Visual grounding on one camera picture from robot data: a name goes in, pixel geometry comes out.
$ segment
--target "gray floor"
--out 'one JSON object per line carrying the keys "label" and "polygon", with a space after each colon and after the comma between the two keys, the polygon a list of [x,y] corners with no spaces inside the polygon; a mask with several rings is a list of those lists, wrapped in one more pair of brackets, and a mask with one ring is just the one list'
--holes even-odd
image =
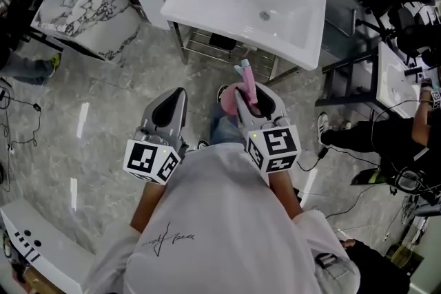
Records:
{"label": "gray floor", "polygon": [[[20,53],[36,59],[49,58],[51,49],[26,43]],[[190,145],[208,138],[209,112],[219,85],[239,81],[232,67],[210,65],[190,56],[183,65],[169,34],[143,26],[138,39],[123,53],[123,67],[113,67],[66,49],[61,67],[43,87],[9,79],[17,99],[38,102],[43,108],[38,145],[17,145],[10,155],[10,192],[1,190],[0,204],[19,197],[28,200],[56,228],[93,251],[105,226],[115,218],[129,221],[143,183],[121,170],[125,144],[138,126],[145,106],[160,93],[182,86],[189,94],[184,137]],[[322,111],[314,101],[322,89],[320,70],[300,72],[274,88],[284,99],[291,121],[300,132],[303,153],[300,163],[310,167],[319,146],[316,117]],[[81,138],[77,137],[79,112],[89,103]],[[335,124],[345,118],[359,120],[342,107],[327,109]],[[25,140],[37,126],[37,113],[12,103],[8,109],[12,137]],[[0,158],[6,163],[6,139],[0,143]],[[365,156],[378,161],[376,155]],[[369,164],[346,154],[330,151],[312,172],[292,172],[295,186],[308,188],[305,208],[318,207],[326,215],[351,207],[364,187],[349,182]],[[78,181],[76,210],[71,208],[70,179]],[[364,193],[350,212],[329,219],[335,232],[366,242],[384,252],[397,240],[402,226],[398,216],[402,196],[390,196],[388,187],[377,186]]]}

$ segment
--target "white t-shirt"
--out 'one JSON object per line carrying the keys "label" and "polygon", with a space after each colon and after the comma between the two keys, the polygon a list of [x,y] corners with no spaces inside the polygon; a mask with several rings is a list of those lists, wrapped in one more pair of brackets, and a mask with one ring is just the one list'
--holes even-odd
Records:
{"label": "white t-shirt", "polygon": [[319,294],[311,249],[347,259],[321,212],[289,219],[242,145],[214,145],[186,155],[142,234],[106,229],[84,289]]}

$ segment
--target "person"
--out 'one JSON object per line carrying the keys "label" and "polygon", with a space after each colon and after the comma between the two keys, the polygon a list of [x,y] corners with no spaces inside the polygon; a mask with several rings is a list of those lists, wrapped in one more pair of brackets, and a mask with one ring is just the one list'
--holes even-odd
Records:
{"label": "person", "polygon": [[430,115],[431,110],[431,81],[427,80],[422,83],[415,118],[390,118],[374,123],[360,121],[354,127],[345,122],[342,129],[334,130],[329,125],[328,115],[322,113],[317,120],[318,142],[325,147],[361,153],[377,152],[382,157],[382,164],[394,172],[412,167],[436,177],[439,170],[436,160],[441,148],[441,119],[437,112]]}
{"label": "person", "polygon": [[360,271],[357,294],[409,292],[409,276],[379,252],[355,239],[345,240],[342,246]]}
{"label": "person", "polygon": [[130,225],[107,227],[83,292],[355,293],[356,266],[324,215],[302,210],[289,174],[268,186],[218,107],[211,137],[166,186],[146,183]]}
{"label": "person", "polygon": [[42,85],[53,77],[61,62],[61,54],[56,53],[50,60],[31,60],[11,51],[7,45],[8,36],[0,29],[0,76],[11,76],[31,85]]}

